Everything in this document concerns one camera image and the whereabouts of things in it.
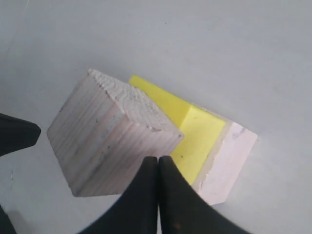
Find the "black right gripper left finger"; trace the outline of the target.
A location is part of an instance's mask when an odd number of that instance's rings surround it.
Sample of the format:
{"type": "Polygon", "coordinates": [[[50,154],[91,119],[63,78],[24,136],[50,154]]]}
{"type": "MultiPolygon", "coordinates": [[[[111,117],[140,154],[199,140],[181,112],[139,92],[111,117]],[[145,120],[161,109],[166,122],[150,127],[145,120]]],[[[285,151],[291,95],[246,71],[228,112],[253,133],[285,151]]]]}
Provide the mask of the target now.
{"type": "Polygon", "coordinates": [[[157,233],[156,157],[145,157],[134,179],[119,199],[82,234],[157,233]]]}

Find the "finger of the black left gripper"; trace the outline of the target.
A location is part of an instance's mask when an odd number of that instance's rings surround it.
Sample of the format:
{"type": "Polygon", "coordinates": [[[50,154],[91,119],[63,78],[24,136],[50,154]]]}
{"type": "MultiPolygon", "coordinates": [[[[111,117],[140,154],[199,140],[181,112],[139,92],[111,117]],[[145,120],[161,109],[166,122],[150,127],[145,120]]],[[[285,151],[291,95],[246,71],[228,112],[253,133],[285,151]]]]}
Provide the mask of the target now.
{"type": "Polygon", "coordinates": [[[0,155],[32,147],[36,144],[41,129],[35,123],[0,115],[0,155]]]}
{"type": "Polygon", "coordinates": [[[0,234],[16,234],[16,231],[9,219],[9,216],[2,207],[0,208],[0,234]]]}

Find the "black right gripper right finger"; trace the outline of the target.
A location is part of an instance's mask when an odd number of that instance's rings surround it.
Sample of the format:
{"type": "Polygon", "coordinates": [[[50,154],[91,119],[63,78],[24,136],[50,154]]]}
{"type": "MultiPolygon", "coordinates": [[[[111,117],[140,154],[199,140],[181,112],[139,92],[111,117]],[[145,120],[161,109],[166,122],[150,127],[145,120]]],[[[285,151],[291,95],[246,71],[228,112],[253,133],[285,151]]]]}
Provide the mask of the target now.
{"type": "Polygon", "coordinates": [[[246,234],[208,205],[188,184],[170,156],[158,161],[161,230],[164,234],[246,234]]]}

